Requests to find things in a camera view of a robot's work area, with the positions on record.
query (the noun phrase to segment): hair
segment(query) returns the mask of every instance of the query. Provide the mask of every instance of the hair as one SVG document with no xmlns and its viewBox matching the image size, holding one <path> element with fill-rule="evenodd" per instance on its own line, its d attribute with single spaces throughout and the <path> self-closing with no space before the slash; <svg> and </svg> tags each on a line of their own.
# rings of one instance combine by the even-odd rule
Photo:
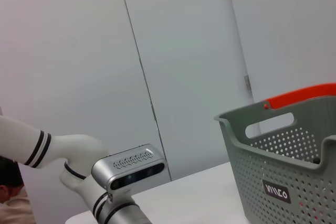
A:
<svg viewBox="0 0 336 224">
<path fill-rule="evenodd" d="M 19 187 L 23 180 L 17 162 L 0 156 L 0 185 Z"/>
</svg>

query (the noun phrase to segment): perforated basket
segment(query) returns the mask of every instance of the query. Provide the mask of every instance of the perforated basket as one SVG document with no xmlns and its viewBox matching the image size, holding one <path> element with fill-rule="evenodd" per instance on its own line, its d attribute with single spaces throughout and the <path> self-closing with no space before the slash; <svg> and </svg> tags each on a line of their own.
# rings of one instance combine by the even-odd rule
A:
<svg viewBox="0 0 336 224">
<path fill-rule="evenodd" d="M 336 83 L 323 84 L 215 118 L 251 224 L 336 223 L 334 95 Z M 247 126 L 287 113 L 290 126 L 246 136 Z"/>
</svg>

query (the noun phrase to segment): camera vent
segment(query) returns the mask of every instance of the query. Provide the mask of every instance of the camera vent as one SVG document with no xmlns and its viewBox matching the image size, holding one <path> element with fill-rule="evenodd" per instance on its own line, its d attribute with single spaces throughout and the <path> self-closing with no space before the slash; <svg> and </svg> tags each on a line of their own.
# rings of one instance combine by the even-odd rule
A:
<svg viewBox="0 0 336 224">
<path fill-rule="evenodd" d="M 113 162 L 113 166 L 117 169 L 123 169 L 128 166 L 132 166 L 134 164 L 146 161 L 150 158 L 153 158 L 153 154 L 150 153 L 149 151 L 145 151 L 145 152 L 115 161 Z"/>
</svg>

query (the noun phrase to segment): depth camera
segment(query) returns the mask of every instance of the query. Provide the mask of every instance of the depth camera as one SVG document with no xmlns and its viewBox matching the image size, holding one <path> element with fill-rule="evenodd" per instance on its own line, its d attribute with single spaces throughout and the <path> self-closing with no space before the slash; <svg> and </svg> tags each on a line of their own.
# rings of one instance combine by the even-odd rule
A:
<svg viewBox="0 0 336 224">
<path fill-rule="evenodd" d="M 106 191 L 130 190 L 166 169 L 166 161 L 152 145 L 142 145 L 97 161 L 91 171 L 95 181 Z"/>
</svg>

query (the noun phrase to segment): beige shirt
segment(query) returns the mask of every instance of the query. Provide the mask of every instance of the beige shirt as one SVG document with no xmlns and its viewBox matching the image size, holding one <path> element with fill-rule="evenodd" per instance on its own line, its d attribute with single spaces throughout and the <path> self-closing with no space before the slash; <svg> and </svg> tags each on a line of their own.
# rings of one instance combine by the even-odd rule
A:
<svg viewBox="0 0 336 224">
<path fill-rule="evenodd" d="M 33 210 L 23 187 L 19 194 L 0 204 L 1 224 L 36 224 Z"/>
</svg>

